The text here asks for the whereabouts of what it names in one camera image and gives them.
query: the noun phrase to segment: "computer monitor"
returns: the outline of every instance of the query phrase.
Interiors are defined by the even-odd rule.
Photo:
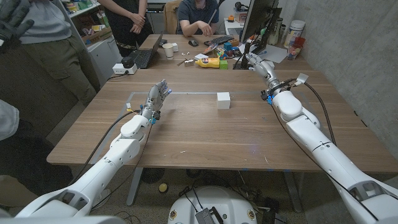
[[[279,0],[251,0],[248,16],[244,22],[241,43],[245,43],[256,32],[260,32],[268,24],[266,32],[262,36],[262,41],[253,53],[259,53],[267,46],[267,39],[274,28],[278,19],[281,8],[277,8]]]

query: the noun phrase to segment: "headphones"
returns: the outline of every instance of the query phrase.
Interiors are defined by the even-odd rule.
[[[249,10],[249,6],[245,6],[241,2],[235,3],[235,8],[237,11],[248,11]]]

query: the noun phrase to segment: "laptop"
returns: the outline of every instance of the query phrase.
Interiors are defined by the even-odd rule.
[[[230,35],[240,35],[241,31],[243,31],[243,27],[240,28],[228,28],[228,32]]]
[[[137,68],[147,68],[151,58],[157,52],[159,48],[160,41],[162,40],[163,32],[160,34],[159,38],[156,40],[156,43],[152,49],[138,49],[133,50],[129,57],[134,60],[134,63],[137,65]]]

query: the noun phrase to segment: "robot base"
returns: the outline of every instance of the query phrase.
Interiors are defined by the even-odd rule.
[[[225,224],[257,223],[256,215],[251,204],[233,190],[219,186],[205,186],[198,187],[195,191],[203,208],[211,209],[215,207]],[[192,190],[187,193],[187,197],[200,212],[200,205]],[[197,224],[198,221],[195,215],[195,209],[183,195],[174,202],[170,209],[168,224]],[[212,215],[212,217],[214,222],[218,224],[217,218],[214,215]]]

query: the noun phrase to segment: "person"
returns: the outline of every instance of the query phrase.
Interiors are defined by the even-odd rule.
[[[34,25],[20,37],[22,47],[87,106],[100,90],[100,82],[85,46],[72,35],[70,24],[56,5],[49,0],[29,1],[24,21],[32,19]]]
[[[178,7],[177,34],[185,37],[191,35],[211,36],[217,30],[218,11],[208,24],[214,10],[217,8],[216,0],[183,0]]]
[[[72,171],[46,161],[53,148],[28,121],[19,119],[17,108],[0,100],[0,175],[16,178],[36,195],[66,187]]]
[[[145,17],[147,0],[98,0],[105,7],[120,55],[127,57],[153,34]]]

